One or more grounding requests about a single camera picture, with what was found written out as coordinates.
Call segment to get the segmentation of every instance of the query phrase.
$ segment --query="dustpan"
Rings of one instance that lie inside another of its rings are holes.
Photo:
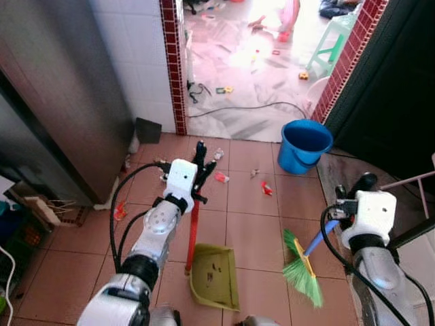
[[[190,289],[199,304],[240,311],[234,251],[212,244],[196,244]]]

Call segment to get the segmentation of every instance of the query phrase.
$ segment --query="green stool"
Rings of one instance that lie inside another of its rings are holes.
[[[328,72],[328,76],[331,74],[332,70],[335,67],[335,64],[338,61],[338,58],[340,57],[341,51],[343,51],[343,48],[345,47],[347,38],[351,34],[352,28],[356,22],[356,18],[356,14],[350,13],[346,16],[333,17],[333,19],[329,21],[325,33],[321,37],[319,45],[315,49],[313,56],[308,62],[307,70],[311,69],[313,62],[317,62],[323,69]],[[338,33],[338,39],[336,40],[335,45],[332,48],[321,50],[324,46],[326,37],[332,31]],[[320,54],[328,52],[331,52],[328,61],[325,61],[319,57]]]

